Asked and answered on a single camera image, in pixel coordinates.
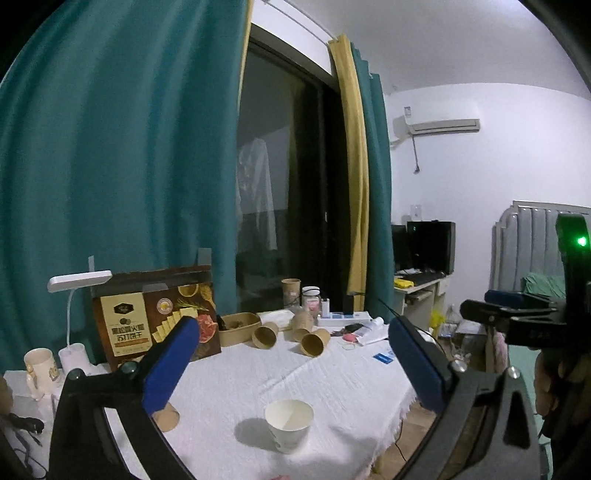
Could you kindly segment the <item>person right hand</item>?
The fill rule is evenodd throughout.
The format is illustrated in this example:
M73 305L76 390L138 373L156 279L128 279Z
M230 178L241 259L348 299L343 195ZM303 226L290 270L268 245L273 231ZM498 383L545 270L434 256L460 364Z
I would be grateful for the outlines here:
M542 352L535 363L536 412L553 442L584 438L590 429L590 356L559 361Z

